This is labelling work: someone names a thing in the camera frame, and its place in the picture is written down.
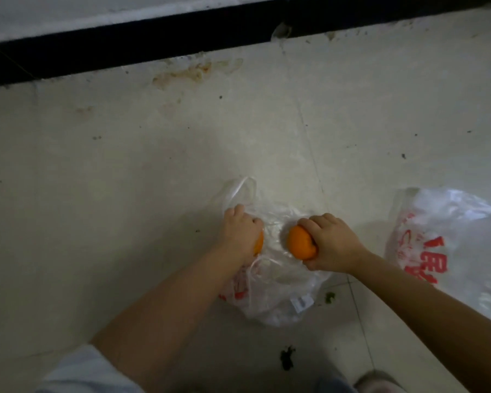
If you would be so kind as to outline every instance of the white wall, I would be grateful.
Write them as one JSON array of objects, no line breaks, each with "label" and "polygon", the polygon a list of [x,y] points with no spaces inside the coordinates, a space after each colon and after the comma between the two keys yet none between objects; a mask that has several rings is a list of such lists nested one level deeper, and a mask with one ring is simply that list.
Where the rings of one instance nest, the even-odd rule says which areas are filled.
[{"label": "white wall", "polygon": [[0,0],[0,41],[263,0]]}]

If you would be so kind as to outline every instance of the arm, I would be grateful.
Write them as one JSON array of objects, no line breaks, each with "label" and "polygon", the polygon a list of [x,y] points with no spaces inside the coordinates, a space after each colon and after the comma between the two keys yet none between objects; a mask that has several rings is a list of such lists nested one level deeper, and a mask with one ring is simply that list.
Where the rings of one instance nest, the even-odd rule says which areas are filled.
[{"label": "arm", "polygon": [[91,341],[119,371],[150,389],[195,330],[225,283],[244,264],[263,223],[238,205],[224,215],[219,242],[118,315]]},{"label": "arm", "polygon": [[310,270],[345,272],[373,291],[471,392],[491,391],[491,320],[363,247],[331,214],[299,221],[318,245]]}]

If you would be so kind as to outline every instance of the orange fruit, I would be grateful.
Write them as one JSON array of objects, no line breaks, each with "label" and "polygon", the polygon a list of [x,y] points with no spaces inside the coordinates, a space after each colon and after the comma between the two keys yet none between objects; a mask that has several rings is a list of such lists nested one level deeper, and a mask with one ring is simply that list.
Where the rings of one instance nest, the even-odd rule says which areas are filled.
[{"label": "orange fruit", "polygon": [[260,236],[258,236],[258,240],[256,240],[255,243],[255,256],[257,256],[261,251],[262,247],[264,246],[264,231],[260,232]]},{"label": "orange fruit", "polygon": [[288,235],[288,249],[296,259],[310,260],[318,254],[315,241],[300,225],[293,226]]}]

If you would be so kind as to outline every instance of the white label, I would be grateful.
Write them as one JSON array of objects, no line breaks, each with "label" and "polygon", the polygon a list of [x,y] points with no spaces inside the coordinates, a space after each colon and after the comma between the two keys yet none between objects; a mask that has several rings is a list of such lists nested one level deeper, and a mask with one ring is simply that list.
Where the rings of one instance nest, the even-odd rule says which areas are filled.
[{"label": "white label", "polygon": [[308,307],[314,304],[314,300],[311,295],[307,294],[303,297],[292,297],[291,303],[295,307],[297,313],[301,313],[306,310]]}]

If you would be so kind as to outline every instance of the hand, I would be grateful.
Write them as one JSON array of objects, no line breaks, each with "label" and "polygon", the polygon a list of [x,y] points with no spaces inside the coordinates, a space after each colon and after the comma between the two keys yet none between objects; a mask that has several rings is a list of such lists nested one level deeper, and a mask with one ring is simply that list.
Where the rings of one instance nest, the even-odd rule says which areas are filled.
[{"label": "hand", "polygon": [[244,212],[244,206],[238,204],[224,213],[217,246],[236,255],[242,264],[248,266],[255,259],[255,244],[263,228],[261,219],[253,219]]},{"label": "hand", "polygon": [[304,262],[309,270],[353,273],[360,258],[368,253],[346,222],[329,213],[302,218],[298,224],[311,234],[318,245],[318,256]]}]

